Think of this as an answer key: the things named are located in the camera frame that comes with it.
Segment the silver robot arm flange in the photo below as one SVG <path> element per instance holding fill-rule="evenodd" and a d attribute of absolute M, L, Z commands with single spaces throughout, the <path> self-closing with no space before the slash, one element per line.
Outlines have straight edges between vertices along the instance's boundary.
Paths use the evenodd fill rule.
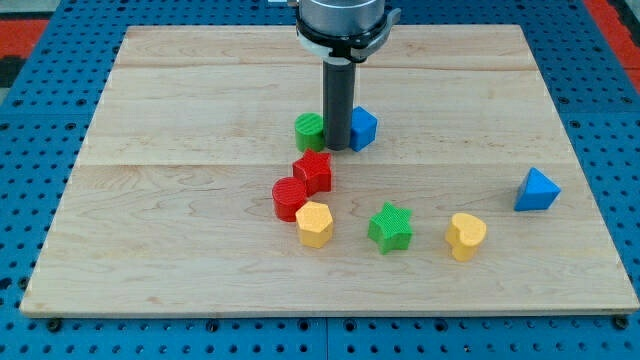
<path fill-rule="evenodd" d="M 384 0 L 298 0 L 296 35 L 310 53 L 334 65 L 363 63 L 387 42 L 402 10 Z"/>

